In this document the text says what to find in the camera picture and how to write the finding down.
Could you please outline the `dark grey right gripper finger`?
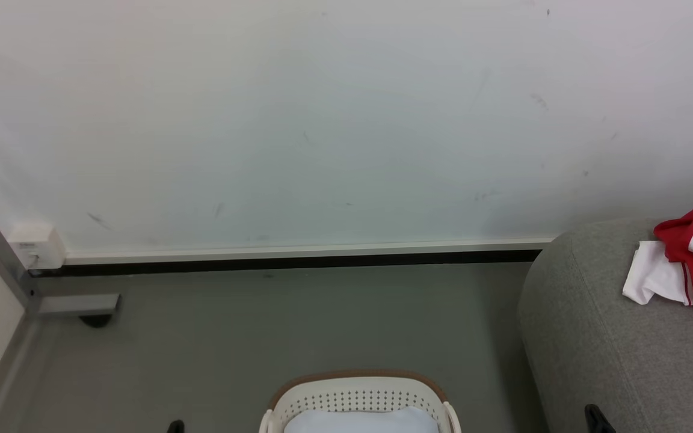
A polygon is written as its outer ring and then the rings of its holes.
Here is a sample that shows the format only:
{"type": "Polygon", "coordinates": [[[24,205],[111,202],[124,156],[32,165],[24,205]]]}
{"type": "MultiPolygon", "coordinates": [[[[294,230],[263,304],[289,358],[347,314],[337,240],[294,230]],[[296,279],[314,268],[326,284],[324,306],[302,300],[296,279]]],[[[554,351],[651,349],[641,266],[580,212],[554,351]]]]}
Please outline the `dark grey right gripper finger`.
{"type": "Polygon", "coordinates": [[[588,433],[616,433],[613,425],[597,405],[585,406],[585,421],[588,433]]]}

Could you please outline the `white perforated laundry basket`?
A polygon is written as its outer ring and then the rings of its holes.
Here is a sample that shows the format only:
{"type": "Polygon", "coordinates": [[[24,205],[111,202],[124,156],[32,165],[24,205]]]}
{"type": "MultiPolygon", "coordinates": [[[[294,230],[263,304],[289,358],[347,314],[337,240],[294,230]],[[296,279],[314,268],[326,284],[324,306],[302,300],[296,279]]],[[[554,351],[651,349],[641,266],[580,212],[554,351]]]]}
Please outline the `white perforated laundry basket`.
{"type": "Polygon", "coordinates": [[[283,433],[305,411],[383,413],[417,408],[436,424],[437,433],[463,433],[442,387],[406,370],[345,370],[300,376],[281,386],[259,423],[259,433],[283,433]]]}

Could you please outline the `grey fabric sofa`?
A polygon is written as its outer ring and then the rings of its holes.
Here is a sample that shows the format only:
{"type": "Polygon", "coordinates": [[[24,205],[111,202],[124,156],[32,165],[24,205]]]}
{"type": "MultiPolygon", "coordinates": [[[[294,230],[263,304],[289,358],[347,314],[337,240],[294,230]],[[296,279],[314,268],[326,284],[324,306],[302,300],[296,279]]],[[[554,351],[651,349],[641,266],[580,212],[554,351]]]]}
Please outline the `grey fabric sofa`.
{"type": "Polygon", "coordinates": [[[617,433],[693,433],[693,307],[622,294],[657,223],[585,224],[532,263],[517,317],[552,433],[587,433],[587,405],[617,433]]]}

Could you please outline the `white cloth garment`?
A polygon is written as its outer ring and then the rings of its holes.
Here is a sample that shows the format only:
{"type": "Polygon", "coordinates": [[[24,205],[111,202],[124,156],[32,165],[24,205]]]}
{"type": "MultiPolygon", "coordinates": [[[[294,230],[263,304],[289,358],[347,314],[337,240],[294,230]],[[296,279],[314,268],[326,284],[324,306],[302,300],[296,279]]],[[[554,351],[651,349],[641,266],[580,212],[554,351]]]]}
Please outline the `white cloth garment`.
{"type": "Polygon", "coordinates": [[[417,408],[391,412],[307,410],[289,421],[283,433],[440,433],[437,422],[417,408]]]}

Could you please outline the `black skirting strip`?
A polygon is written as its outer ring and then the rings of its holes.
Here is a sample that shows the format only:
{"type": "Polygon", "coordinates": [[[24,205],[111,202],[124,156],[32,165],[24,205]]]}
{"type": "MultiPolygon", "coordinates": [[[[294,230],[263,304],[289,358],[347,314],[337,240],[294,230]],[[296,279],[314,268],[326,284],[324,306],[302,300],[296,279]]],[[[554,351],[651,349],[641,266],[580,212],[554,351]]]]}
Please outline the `black skirting strip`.
{"type": "Polygon", "coordinates": [[[533,262],[541,253],[531,250],[485,250],[445,253],[397,253],[340,257],[200,260],[115,264],[72,264],[58,269],[31,269],[35,278],[101,277],[117,275],[252,271],[253,269],[364,268],[424,264],[533,262]]]}

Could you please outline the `grey metal frame leg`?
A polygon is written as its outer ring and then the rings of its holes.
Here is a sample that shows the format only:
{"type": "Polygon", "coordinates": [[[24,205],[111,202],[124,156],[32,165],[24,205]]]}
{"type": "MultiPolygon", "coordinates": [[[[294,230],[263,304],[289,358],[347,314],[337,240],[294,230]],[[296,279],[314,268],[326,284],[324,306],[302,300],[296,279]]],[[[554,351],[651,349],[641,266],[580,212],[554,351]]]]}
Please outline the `grey metal frame leg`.
{"type": "Polygon", "coordinates": [[[16,253],[0,232],[0,279],[30,317],[85,315],[112,315],[118,309],[121,295],[85,294],[70,296],[44,296],[35,280],[21,264],[16,253]]]}

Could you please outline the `white wall trim strip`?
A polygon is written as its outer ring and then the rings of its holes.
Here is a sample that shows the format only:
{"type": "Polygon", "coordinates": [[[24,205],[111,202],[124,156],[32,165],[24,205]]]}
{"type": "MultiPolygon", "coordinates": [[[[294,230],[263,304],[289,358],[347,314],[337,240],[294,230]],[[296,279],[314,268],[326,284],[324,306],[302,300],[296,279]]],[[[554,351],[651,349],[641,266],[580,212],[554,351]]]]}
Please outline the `white wall trim strip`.
{"type": "Polygon", "coordinates": [[[66,266],[204,262],[224,260],[355,257],[407,253],[461,253],[504,250],[542,250],[553,238],[460,239],[460,241],[219,248],[206,250],[149,250],[121,253],[68,252],[66,266]]]}

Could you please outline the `white wall socket box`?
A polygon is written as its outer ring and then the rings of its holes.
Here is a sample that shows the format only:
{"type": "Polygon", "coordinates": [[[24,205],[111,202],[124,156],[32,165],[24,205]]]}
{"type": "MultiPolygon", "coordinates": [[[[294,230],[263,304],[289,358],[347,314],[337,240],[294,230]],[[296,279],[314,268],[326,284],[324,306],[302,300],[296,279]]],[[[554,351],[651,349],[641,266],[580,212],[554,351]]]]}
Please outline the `white wall socket box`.
{"type": "Polygon", "coordinates": [[[57,230],[49,224],[20,224],[7,241],[25,269],[58,269],[67,253],[57,230]]]}

